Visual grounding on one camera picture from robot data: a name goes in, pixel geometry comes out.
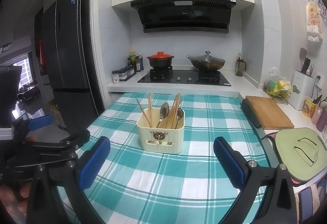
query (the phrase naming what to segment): range hood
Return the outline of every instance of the range hood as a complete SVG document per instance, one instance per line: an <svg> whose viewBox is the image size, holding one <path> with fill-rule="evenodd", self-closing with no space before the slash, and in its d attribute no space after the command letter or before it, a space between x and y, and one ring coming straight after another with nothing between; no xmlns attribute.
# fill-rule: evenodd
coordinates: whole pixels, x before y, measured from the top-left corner
<svg viewBox="0 0 327 224"><path fill-rule="evenodd" d="M134 0L144 32L200 30L228 33L236 0Z"/></svg>

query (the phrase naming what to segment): blue gripper pad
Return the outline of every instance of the blue gripper pad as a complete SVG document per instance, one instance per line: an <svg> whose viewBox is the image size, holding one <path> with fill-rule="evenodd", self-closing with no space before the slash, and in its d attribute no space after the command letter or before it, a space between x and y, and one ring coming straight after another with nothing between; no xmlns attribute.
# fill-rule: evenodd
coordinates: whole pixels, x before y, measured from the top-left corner
<svg viewBox="0 0 327 224"><path fill-rule="evenodd" d="M214 153L232 185L237 189L242 189L249 175L249 170L241 153L233 150L223 137L215 139Z"/></svg>
<svg viewBox="0 0 327 224"><path fill-rule="evenodd" d="M50 115L45 115L36 119L31 119L27 126L28 130L35 131L44 126L52 124L52 117Z"/></svg>
<svg viewBox="0 0 327 224"><path fill-rule="evenodd" d="M78 159L76 176L82 191L91 187L109 152L110 140L102 136L90 150L85 151Z"/></svg>

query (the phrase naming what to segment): checkered tablecloth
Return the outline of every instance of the checkered tablecloth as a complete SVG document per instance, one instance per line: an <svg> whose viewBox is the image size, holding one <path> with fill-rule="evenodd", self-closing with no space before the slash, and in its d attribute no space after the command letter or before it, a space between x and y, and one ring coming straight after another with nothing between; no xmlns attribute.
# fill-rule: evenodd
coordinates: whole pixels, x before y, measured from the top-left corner
<svg viewBox="0 0 327 224"><path fill-rule="evenodd" d="M153 94L153 106L175 95ZM182 95L185 111L183 151L180 154L145 152L141 148L136 121L147 107L147 94L125 93L88 128L90 141L77 153L90 149L106 136L111 151L93 185L85 190L105 223L112 224L216 224L236 199L215 157L214 139L223 136L247 160L269 166L258 136L241 110L237 98ZM69 217L78 223L62 188L60 194ZM263 197L260 188L244 223L250 223Z"/></svg>

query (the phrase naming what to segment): metal screw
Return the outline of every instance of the metal screw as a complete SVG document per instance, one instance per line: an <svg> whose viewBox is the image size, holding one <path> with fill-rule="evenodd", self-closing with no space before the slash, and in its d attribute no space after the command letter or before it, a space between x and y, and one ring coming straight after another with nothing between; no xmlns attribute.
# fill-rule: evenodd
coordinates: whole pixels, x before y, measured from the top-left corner
<svg viewBox="0 0 327 224"><path fill-rule="evenodd" d="M77 155L76 155L76 153L75 153L75 152L73 152L73 153L70 153L70 154L69 154L69 156L70 156L71 158L75 158L75 157L77 157Z"/></svg>
<svg viewBox="0 0 327 224"><path fill-rule="evenodd" d="M67 165L68 165L68 167L72 168L72 167L75 166L75 161L70 160L70 161L67 162Z"/></svg>
<svg viewBox="0 0 327 224"><path fill-rule="evenodd" d="M287 167L286 167L286 165L284 163L279 164L279 168L281 168L282 170L286 170L287 169Z"/></svg>
<svg viewBox="0 0 327 224"><path fill-rule="evenodd" d="M254 168L254 167L256 167L258 164L257 164L254 160L250 160L250 161L248 162L248 165L249 165L250 167Z"/></svg>

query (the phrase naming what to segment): refrigerator door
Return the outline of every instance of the refrigerator door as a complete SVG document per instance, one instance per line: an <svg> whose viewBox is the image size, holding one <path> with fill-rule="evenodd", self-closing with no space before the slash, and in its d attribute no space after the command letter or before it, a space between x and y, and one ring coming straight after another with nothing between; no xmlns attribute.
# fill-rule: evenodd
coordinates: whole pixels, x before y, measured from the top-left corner
<svg viewBox="0 0 327 224"><path fill-rule="evenodd" d="M90 92L54 91L53 95L70 135L88 128L98 117Z"/></svg>
<svg viewBox="0 0 327 224"><path fill-rule="evenodd" d="M81 42L80 3L80 0L57 0L57 50L66 89L89 87Z"/></svg>
<svg viewBox="0 0 327 224"><path fill-rule="evenodd" d="M42 16L42 40L46 69L49 75L51 87L54 89L60 89L64 88L64 85L58 60L55 27L56 2L54 2Z"/></svg>

